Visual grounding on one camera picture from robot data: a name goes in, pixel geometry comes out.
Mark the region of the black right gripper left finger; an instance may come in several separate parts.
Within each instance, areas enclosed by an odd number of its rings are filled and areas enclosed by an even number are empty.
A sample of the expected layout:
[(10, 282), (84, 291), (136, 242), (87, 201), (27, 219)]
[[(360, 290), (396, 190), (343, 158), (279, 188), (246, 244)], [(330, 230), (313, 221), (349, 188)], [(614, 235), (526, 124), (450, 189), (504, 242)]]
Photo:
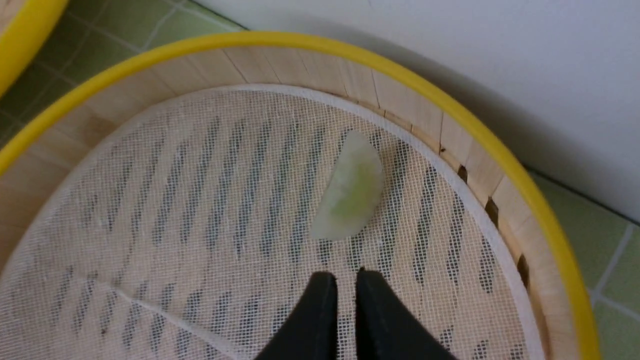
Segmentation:
[(257, 360), (335, 360), (338, 285), (330, 272), (311, 274), (302, 296)]

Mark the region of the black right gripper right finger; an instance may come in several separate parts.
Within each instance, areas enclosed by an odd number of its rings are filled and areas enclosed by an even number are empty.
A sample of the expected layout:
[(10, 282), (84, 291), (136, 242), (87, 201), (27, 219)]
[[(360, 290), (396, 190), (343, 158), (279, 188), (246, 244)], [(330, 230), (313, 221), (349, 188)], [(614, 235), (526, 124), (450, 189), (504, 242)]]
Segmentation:
[(355, 339), (359, 360), (454, 360), (397, 297), (378, 271), (356, 276)]

